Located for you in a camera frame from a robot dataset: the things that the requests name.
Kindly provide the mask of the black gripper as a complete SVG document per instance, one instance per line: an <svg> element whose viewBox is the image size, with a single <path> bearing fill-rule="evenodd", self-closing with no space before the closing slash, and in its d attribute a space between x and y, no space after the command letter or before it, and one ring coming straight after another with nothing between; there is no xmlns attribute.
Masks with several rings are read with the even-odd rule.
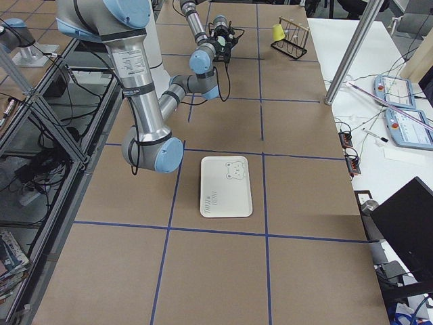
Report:
<svg viewBox="0 0 433 325"><path fill-rule="evenodd" d="M231 50L237 45L239 39L244 34L244 29L236 28L231 25L231 21L213 20L208 24L209 39L215 46L216 54L214 62L229 63Z"/></svg>

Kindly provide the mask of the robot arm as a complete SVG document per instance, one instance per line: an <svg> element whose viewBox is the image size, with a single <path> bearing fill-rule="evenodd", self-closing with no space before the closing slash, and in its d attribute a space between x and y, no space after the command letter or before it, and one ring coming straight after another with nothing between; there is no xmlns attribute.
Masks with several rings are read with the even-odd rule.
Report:
<svg viewBox="0 0 433 325"><path fill-rule="evenodd" d="M132 166L159 173L176 170L183 143L172 135L166 119L185 97L172 84L158 95L147 60L146 26L153 18L149 1L58 1L58 30L82 41L103 43L135 120L122 143Z"/></svg>
<svg viewBox="0 0 433 325"><path fill-rule="evenodd" d="M159 99L160 110L164 121L177 109L188 93L199 93L205 100L220 98L219 73L214 67L215 62L223 62L225 68L231 59L231 50L237 45L241 35L236 35L242 29L232 27L224 15L217 15L208 25L206 32L196 10L200 1L180 1L179 7L194 36L197 48L189 59L192 75L177 75L170 79L168 89Z"/></svg>

